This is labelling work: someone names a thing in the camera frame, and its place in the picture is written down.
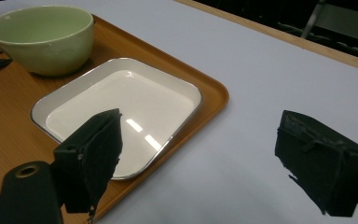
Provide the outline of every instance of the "bowl rim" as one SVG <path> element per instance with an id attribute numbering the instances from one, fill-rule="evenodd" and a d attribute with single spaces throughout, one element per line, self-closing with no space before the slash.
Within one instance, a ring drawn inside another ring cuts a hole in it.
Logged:
<path id="1" fill-rule="evenodd" d="M 5 16 L 8 16 L 10 14 L 16 13 L 16 12 L 20 12 L 20 11 L 24 11 L 24 10 L 33 10 L 35 8 L 41 8 L 41 7 L 64 7 L 64 8 L 76 9 L 76 10 L 82 11 L 85 14 L 87 14 L 89 16 L 90 20 L 89 20 L 89 23 L 85 27 L 83 27 L 82 29 L 78 30 L 77 32 L 69 34 L 69 35 L 65 35 L 65 36 L 62 36 L 62 37 L 59 37 L 59 38 L 54 38 L 54 39 L 45 40 L 45 41 L 23 42 L 23 43 L 10 42 L 10 41 L 5 41 L 5 40 L 0 39 L 0 44 L 5 44 L 5 45 L 9 45 L 9 46 L 32 46 L 32 45 L 39 45 L 39 44 L 45 44 L 45 43 L 52 43 L 52 42 L 55 42 L 55 41 L 65 39 L 65 38 L 67 38 L 69 36 L 72 36 L 72 35 L 80 34 L 80 33 L 84 32 L 85 30 L 89 29 L 94 24 L 94 17 L 87 10 L 85 10 L 83 8 L 80 8 L 80 7 L 72 7 L 72 6 L 65 6 L 65 5 L 46 5 L 46 6 L 34 6 L 34 7 L 19 8 L 19 9 L 11 10 L 9 12 L 6 12 L 6 13 L 0 15 L 0 19 L 2 19 Z"/>

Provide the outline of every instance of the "green bowl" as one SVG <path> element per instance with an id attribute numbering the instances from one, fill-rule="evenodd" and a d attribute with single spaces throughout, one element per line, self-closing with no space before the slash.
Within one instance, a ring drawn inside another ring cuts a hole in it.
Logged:
<path id="1" fill-rule="evenodd" d="M 29 72 L 58 77 L 90 57 L 93 18 L 67 6 L 28 7 L 0 16 L 0 48 Z"/>

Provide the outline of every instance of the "white table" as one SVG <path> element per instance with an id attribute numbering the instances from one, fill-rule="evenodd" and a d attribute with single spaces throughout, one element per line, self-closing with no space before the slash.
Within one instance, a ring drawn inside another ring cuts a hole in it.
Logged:
<path id="1" fill-rule="evenodd" d="M 358 223 L 323 216 L 274 156 L 282 111 L 358 143 L 358 69 L 169 0 L 11 0 L 83 7 L 221 81 L 226 109 L 99 223 Z"/>

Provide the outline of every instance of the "orange tray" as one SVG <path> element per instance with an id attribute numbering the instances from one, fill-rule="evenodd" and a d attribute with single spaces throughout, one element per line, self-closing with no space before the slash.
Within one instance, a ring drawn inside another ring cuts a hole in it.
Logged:
<path id="1" fill-rule="evenodd" d="M 144 172 L 129 180 L 109 183 L 98 206 L 98 218 L 136 188 L 182 144 L 215 117 L 225 107 L 229 96 L 227 89 L 218 81 L 107 21 L 96 16 L 94 18 L 93 50 L 89 61 L 76 74 L 60 78 L 39 77 L 29 74 L 16 63 L 0 70 L 0 186 L 4 174 L 15 166 L 27 161 L 52 162 L 53 160 L 52 150 L 57 143 L 31 122 L 29 113 L 34 103 L 49 92 L 108 60 L 123 57 L 136 59 L 192 83 L 202 93 L 200 108 Z M 87 216 L 68 215 L 63 212 L 63 218 L 65 223 L 84 223 Z"/>

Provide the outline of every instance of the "square plate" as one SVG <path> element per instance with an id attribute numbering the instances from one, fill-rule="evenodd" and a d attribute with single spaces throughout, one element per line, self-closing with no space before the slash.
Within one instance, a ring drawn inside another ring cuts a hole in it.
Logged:
<path id="1" fill-rule="evenodd" d="M 113 179 L 140 174 L 165 148 L 202 100 L 191 83 L 139 61 L 110 60 L 33 107 L 31 118 L 59 143 L 93 115 L 119 108 L 123 152 Z"/>

